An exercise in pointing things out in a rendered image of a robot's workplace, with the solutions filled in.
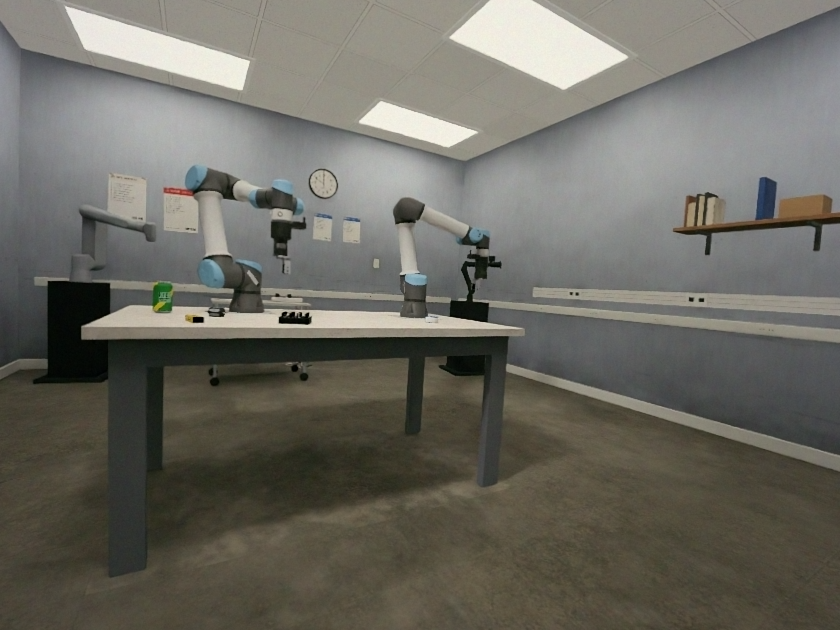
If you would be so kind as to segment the green drink can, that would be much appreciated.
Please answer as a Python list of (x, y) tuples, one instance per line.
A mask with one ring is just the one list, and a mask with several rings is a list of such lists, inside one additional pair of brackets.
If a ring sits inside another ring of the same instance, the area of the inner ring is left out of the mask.
[(153, 284), (153, 311), (170, 313), (173, 305), (173, 285), (171, 282), (155, 281)]

